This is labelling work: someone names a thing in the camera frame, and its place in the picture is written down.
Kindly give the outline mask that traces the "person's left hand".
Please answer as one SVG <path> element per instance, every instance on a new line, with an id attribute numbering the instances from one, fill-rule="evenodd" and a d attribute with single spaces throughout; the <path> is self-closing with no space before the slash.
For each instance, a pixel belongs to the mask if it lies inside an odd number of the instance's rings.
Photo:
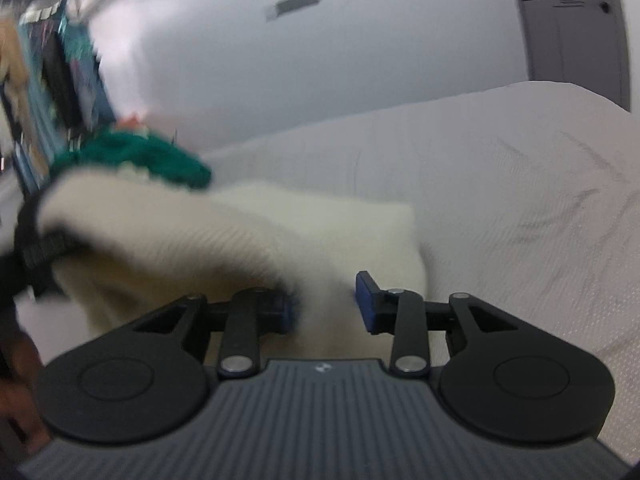
<path id="1" fill-rule="evenodd" d="M 14 377 L 1 381 L 1 416 L 17 423 L 26 436 L 27 453 L 35 454 L 50 441 L 32 396 L 32 386 L 43 369 L 43 362 L 32 338 L 25 332 L 11 341 L 9 352 Z"/>

